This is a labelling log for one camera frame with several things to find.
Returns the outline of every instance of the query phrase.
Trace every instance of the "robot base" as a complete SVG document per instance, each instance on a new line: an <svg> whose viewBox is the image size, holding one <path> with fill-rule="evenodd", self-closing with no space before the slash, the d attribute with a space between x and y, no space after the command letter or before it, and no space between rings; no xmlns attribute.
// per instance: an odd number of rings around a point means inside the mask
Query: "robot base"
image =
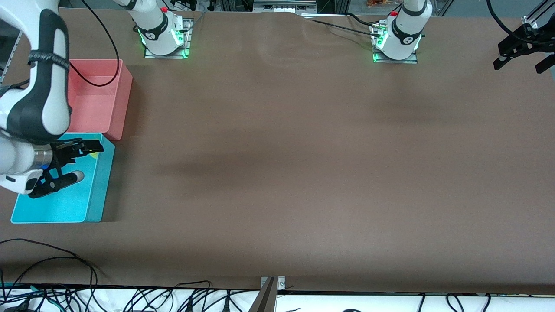
<svg viewBox="0 0 555 312"><path fill-rule="evenodd" d="M387 20L382 19L379 23L374 23L370 26L370 33L384 35L384 31L387 29ZM383 37L372 37L372 51L374 63L395 63L395 64L417 64L416 52L412 52L411 56L406 59L392 59L387 57L380 49L378 49L378 41Z"/></svg>
<svg viewBox="0 0 555 312"><path fill-rule="evenodd" d="M194 19L183 18L183 33L176 36L183 36L183 45L177 48L173 53L160 56L152 53L149 49L144 49L144 58L160 58L160 59L184 59L189 57L189 49L191 48L191 37L193 36Z"/></svg>

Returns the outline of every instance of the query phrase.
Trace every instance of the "brown table surface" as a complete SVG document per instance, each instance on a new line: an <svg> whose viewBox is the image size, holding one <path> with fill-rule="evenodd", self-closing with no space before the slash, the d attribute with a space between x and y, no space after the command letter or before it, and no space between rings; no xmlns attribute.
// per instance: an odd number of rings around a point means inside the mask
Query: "brown table surface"
<svg viewBox="0 0 555 312"><path fill-rule="evenodd" d="M0 239L70 249L107 284L555 291L555 88L540 54L493 70L492 20L432 18L410 66L294 14L207 13L190 58L163 61L125 11L98 12L134 77L103 221L14 225L0 190ZM88 11L61 14L72 58L114 57ZM10 243L0 264L13 278L53 255ZM88 274L50 263L24 281Z"/></svg>

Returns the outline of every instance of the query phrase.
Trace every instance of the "metal mounting plate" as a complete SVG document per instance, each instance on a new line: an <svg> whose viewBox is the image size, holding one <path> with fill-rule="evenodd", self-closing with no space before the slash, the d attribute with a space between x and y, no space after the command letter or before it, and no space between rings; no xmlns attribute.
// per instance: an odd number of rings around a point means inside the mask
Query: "metal mounting plate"
<svg viewBox="0 0 555 312"><path fill-rule="evenodd" d="M369 26L370 33L375 33L383 35L383 32L387 28L387 20L382 19L379 23L374 23ZM381 40L381 37L372 37L372 54L374 58L374 63L394 63L394 64L417 64L416 52L412 52L411 56L406 59L392 59L387 57L380 49L378 49L377 42Z"/></svg>
<svg viewBox="0 0 555 312"><path fill-rule="evenodd" d="M262 288L262 286L264 286L264 283L270 277L271 276L262 276L262 278L260 280L260 288ZM277 289L278 290L284 290L285 289L285 276L277 276Z"/></svg>
<svg viewBox="0 0 555 312"><path fill-rule="evenodd" d="M186 31L183 34L181 34L183 36L183 45L177 48L173 53L164 55L164 56L159 56L159 55L153 54L151 51L149 51L149 49L145 47L144 58L159 58L159 59L188 58L189 49L191 48L191 38L193 36L193 29L191 28L191 26L193 26L193 23L194 23L194 19L183 18L183 30Z"/></svg>

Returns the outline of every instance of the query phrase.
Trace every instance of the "metal bracket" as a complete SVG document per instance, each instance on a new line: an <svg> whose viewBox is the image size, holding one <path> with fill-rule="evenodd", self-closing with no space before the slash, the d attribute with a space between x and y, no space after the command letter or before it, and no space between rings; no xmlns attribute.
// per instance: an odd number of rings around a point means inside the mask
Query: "metal bracket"
<svg viewBox="0 0 555 312"><path fill-rule="evenodd" d="M260 288L264 287L264 284L272 276L262 276L260 279ZM274 276L277 278L277 289L284 290L285 289L285 276Z"/></svg>
<svg viewBox="0 0 555 312"><path fill-rule="evenodd" d="M165 55L165 56L159 56L156 55L154 53L152 53L151 51L149 51L149 49L147 49L145 47L144 49L144 58L160 58L160 59L184 59L184 58L188 58L189 57L189 49L191 48L191 38L193 36L193 23L194 23L194 19L193 18L181 18L180 20L178 20L178 24L181 24L181 27L178 27L178 29L176 29L177 31L179 30L183 30L185 32L177 34L176 36L183 36L183 45L179 48L177 48L173 53Z"/></svg>
<svg viewBox="0 0 555 312"><path fill-rule="evenodd" d="M386 32L387 32L387 20L381 19L378 23L369 26L370 33L379 34L380 37L372 36L372 54L374 57L374 63L394 63L394 64L417 64L416 52L412 52L411 56L406 59L392 59L387 57L377 45L381 44Z"/></svg>
<svg viewBox="0 0 555 312"><path fill-rule="evenodd" d="M263 276L262 288L256 295L249 312L275 312L278 288L285 288L284 276Z"/></svg>

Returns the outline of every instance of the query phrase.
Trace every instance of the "green led light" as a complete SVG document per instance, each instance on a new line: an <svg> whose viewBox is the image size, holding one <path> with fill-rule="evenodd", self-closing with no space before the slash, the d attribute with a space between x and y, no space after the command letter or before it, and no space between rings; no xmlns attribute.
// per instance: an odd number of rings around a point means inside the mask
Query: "green led light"
<svg viewBox="0 0 555 312"><path fill-rule="evenodd" d="M189 48L183 49L181 51L181 56L183 56L183 58L189 58Z"/></svg>

